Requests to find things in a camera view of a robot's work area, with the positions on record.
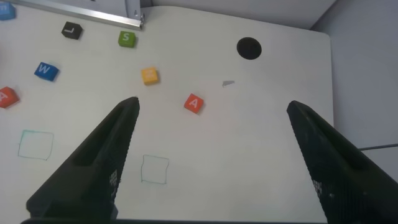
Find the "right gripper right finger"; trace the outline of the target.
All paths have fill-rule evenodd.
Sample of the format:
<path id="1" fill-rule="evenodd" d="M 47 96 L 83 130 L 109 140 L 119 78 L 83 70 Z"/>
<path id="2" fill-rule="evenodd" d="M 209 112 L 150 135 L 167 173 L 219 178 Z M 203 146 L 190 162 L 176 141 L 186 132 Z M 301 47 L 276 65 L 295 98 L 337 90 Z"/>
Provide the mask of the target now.
<path id="1" fill-rule="evenodd" d="M 397 223 L 397 182 L 309 106 L 287 113 L 328 223 Z"/>

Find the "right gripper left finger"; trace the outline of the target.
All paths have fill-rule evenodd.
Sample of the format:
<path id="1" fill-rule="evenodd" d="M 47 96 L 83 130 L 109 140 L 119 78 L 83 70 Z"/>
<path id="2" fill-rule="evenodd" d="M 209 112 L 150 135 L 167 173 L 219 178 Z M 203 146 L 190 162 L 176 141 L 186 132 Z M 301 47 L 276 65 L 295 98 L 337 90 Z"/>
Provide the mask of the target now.
<path id="1" fill-rule="evenodd" d="M 136 97 L 113 108 L 28 199 L 31 218 L 111 219 L 139 109 Z"/>

